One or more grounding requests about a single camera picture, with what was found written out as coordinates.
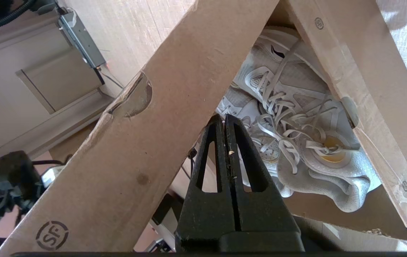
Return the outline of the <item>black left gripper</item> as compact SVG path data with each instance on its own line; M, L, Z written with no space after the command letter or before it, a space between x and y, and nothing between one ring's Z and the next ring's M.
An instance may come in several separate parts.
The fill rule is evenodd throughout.
M42 179L24 151L0 157L0 190L21 208L32 208L42 195Z

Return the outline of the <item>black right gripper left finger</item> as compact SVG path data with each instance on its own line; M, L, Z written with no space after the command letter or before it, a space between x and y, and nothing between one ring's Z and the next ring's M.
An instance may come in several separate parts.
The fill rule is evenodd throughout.
M242 252L231 192L226 135L220 116L204 128L176 229L177 252ZM210 144L216 152L216 192L203 191Z

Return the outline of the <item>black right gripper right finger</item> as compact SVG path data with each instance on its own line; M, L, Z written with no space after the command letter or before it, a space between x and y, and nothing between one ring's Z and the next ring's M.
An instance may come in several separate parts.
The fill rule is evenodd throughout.
M240 119L226 116L225 136L235 224L225 235L225 250L303 251L300 229Z

